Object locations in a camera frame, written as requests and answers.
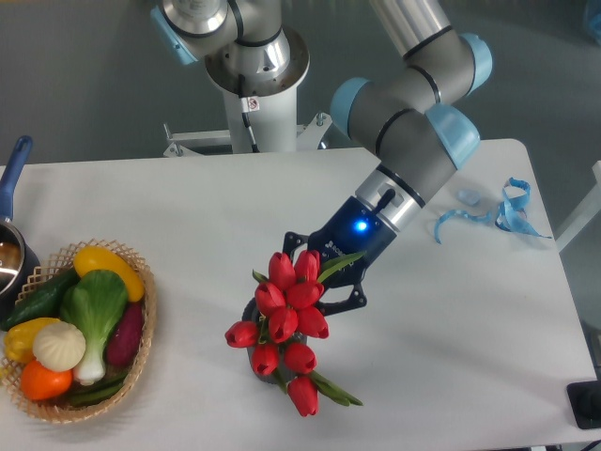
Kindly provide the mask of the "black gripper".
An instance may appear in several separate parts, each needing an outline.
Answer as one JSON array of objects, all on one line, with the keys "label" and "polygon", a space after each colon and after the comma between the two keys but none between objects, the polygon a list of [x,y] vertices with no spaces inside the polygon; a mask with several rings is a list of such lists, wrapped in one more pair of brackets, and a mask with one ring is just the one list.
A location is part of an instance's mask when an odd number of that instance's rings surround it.
[{"label": "black gripper", "polygon": [[317,310],[332,316],[366,307],[367,298],[361,281],[367,269],[396,238],[396,234],[357,198],[350,197],[332,218],[310,236],[287,231],[282,252],[289,257],[300,248],[318,251],[321,263],[364,252],[354,261],[325,281],[326,288],[352,286],[347,298],[336,303],[317,302]]}]

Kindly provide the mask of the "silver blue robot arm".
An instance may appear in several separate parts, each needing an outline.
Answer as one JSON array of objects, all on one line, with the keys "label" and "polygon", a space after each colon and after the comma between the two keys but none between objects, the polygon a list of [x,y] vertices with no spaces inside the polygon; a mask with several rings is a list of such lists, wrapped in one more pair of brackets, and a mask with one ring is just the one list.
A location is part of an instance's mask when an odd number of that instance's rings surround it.
[{"label": "silver blue robot arm", "polygon": [[[372,7],[405,69],[384,85],[344,82],[330,116],[378,157],[378,167],[321,229],[287,233],[283,245],[289,255],[301,246],[316,250],[324,263],[359,255],[326,279],[327,288],[350,288],[344,301],[317,304],[327,316],[365,305],[366,270],[478,148],[479,133],[455,102],[492,70],[487,45],[476,35],[457,34],[438,2],[376,1]],[[222,91],[234,152],[299,148],[305,132],[297,124],[297,88],[309,53],[283,24],[279,2],[161,1],[150,16],[179,62],[203,62]]]}]

